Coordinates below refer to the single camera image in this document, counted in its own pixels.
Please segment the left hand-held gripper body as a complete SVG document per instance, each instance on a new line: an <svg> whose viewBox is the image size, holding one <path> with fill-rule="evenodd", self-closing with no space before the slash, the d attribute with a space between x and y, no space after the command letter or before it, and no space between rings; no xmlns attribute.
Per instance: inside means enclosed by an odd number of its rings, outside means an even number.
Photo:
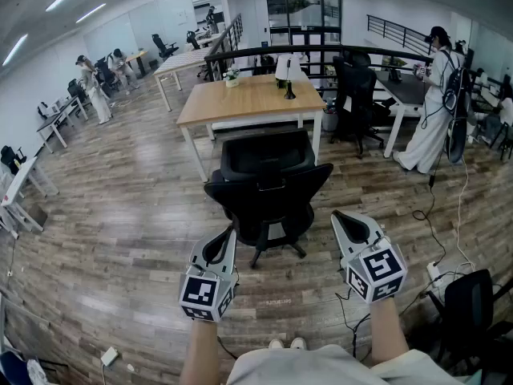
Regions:
<svg viewBox="0 0 513 385"><path fill-rule="evenodd" d="M238 277L234 263L188 263L180 275L179 305L191 319L219 322L232 304Z"/></svg>

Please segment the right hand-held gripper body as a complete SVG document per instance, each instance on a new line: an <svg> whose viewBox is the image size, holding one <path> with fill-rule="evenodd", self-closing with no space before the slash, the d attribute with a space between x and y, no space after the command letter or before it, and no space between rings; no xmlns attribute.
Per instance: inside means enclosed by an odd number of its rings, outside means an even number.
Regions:
<svg viewBox="0 0 513 385"><path fill-rule="evenodd" d="M388 237L344 256L341 268L345 271L345 282L367 304L394 296L407 275L402 253Z"/></svg>

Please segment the black mesh office chair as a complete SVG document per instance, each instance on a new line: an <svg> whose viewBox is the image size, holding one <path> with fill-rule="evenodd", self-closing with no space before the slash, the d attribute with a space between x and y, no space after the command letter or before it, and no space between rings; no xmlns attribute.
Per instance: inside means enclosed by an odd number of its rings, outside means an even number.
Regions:
<svg viewBox="0 0 513 385"><path fill-rule="evenodd" d="M224 142L220 168L204 191L223 207L238 241L255 248L254 268L277 246L305 257L298 240L313 223L310 201L332 171L332 164L316 164L304 128L241 136Z"/></svg>

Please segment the person's left forearm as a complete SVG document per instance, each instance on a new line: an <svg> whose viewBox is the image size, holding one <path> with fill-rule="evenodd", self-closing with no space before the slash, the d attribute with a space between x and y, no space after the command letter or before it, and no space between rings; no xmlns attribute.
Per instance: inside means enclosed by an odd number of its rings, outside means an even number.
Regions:
<svg viewBox="0 0 513 385"><path fill-rule="evenodd" d="M194 320L180 385L220 385L217 325Z"/></svg>

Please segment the person's right forearm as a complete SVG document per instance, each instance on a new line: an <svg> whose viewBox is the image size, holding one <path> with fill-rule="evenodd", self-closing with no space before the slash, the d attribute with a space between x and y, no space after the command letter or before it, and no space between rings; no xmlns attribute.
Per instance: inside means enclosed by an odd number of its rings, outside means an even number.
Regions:
<svg viewBox="0 0 513 385"><path fill-rule="evenodd" d="M392 297L370 305L370 324L374 363L390 361L410 350Z"/></svg>

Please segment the black office chair with tag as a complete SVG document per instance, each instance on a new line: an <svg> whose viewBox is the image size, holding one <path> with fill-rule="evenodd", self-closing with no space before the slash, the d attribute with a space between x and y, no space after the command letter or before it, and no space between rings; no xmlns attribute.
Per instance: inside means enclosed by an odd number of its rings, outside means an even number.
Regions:
<svg viewBox="0 0 513 385"><path fill-rule="evenodd" d="M390 116L390 104L387 106L374 100L374 88L377 76L374 70L348 64L343 56L335 56L333 65L337 77L337 97L335 112L337 126L331 142L354 136L358 145L357 158L363 157L362 139L364 136L379 142L384 140L377 135L375 128L387 121Z"/></svg>

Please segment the white power strip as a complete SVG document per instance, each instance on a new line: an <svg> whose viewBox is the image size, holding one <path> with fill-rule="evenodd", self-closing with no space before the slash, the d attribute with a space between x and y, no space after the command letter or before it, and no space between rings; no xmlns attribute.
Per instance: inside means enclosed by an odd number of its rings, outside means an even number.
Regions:
<svg viewBox="0 0 513 385"><path fill-rule="evenodd" d="M435 262L435 261L430 262L426 266L426 270L427 270L428 275L430 277L431 285L434 288L440 287L440 285L442 284L443 276L442 276L442 274L441 274L441 272L439 270L438 263Z"/></svg>

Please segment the person's white shirt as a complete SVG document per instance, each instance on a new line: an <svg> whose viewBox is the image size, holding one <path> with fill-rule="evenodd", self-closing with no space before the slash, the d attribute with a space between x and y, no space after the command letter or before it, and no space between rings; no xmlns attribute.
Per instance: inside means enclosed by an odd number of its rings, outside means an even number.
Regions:
<svg viewBox="0 0 513 385"><path fill-rule="evenodd" d="M242 355L227 385L470 385L439 367L429 355L410 350L367 367L338 345L314 351L261 349Z"/></svg>

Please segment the grey waste bin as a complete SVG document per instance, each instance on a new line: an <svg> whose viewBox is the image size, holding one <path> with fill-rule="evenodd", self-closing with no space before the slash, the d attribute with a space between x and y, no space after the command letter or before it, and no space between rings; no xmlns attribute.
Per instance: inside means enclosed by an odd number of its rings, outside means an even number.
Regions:
<svg viewBox="0 0 513 385"><path fill-rule="evenodd" d="M323 111L321 127L325 132L334 132L338 125L338 115L333 109L326 108Z"/></svg>

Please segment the dark top desk white legs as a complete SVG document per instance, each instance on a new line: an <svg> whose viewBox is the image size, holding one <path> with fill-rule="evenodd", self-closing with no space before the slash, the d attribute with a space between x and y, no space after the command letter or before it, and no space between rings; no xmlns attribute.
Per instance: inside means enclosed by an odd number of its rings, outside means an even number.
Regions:
<svg viewBox="0 0 513 385"><path fill-rule="evenodd" d="M54 113L52 115L48 115L44 119L36 132L38 133L48 151L53 153L54 151L48 142L50 136L46 134L46 130L51 130L55 137L59 140L60 144L64 148L67 148L67 142L61 136L58 128L59 123L67 123L68 125L74 127L75 120L77 118L82 116L85 121L88 121L89 115L87 114L87 110L84 107L83 102L77 95L70 97L62 105L54 103L50 107L50 110L54 111Z"/></svg>
<svg viewBox="0 0 513 385"><path fill-rule="evenodd" d="M384 157L389 158L392 154L395 140L397 139L402 120L407 108L422 108L424 104L427 85L421 82L414 75L404 74L401 82L394 82L388 79L387 71L377 71L377 81L385 91L398 104L398 110L394 118L394 124L390 137L386 143Z"/></svg>

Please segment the wooden desk with white legs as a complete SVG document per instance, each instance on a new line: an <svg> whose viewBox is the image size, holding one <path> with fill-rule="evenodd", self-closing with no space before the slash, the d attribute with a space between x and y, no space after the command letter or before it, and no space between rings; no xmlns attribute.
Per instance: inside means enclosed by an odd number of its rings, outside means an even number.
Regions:
<svg viewBox="0 0 513 385"><path fill-rule="evenodd" d="M319 155L321 119L325 103L308 79L295 82L296 99L286 99L277 87L274 75L257 75L239 79L239 85L228 88L221 81L194 86L176 122L182 131L192 160L203 182L208 181L196 144L189 131L205 125L209 138L215 139L212 125L236 120L250 120L261 116L295 116L302 126L303 115L313 114L312 149Z"/></svg>

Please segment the white shade table lamp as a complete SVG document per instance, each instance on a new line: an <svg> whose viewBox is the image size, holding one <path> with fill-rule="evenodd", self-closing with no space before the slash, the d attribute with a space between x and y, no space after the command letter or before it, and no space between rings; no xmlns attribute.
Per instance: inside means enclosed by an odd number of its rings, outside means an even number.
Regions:
<svg viewBox="0 0 513 385"><path fill-rule="evenodd" d="M287 80L288 87L285 89L286 99L295 99L293 92L293 83L302 80L303 71L300 67L299 58L294 54L283 54L277 59L277 67L275 72L276 79Z"/></svg>

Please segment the small yellow wooden desk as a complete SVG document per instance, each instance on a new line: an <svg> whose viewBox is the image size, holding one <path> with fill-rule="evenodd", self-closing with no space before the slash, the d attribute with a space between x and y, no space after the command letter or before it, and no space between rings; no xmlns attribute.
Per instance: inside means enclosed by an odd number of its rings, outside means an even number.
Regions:
<svg viewBox="0 0 513 385"><path fill-rule="evenodd" d="M143 57L147 54L147 51L140 51L136 55L132 55L130 57L127 57L126 62L131 66L132 61L136 61L138 68L139 68L139 74L137 75L138 79L142 79L146 74L146 69L143 64Z"/></svg>

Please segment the black framed glass door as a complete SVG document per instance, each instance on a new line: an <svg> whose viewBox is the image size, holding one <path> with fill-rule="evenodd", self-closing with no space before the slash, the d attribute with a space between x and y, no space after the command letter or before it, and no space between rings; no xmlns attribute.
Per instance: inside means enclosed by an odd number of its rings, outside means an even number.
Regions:
<svg viewBox="0 0 513 385"><path fill-rule="evenodd" d="M270 41L278 45L339 44L342 0L266 0Z"/></svg>

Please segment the black staircase railing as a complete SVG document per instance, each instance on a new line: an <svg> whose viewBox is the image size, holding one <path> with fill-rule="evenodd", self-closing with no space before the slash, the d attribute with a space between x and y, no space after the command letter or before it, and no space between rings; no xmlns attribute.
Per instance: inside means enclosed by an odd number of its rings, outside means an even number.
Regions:
<svg viewBox="0 0 513 385"><path fill-rule="evenodd" d="M384 39L389 39L415 54L428 56L433 53L431 44L425 42L426 36L424 34L396 22L368 14L367 30L382 36Z"/></svg>

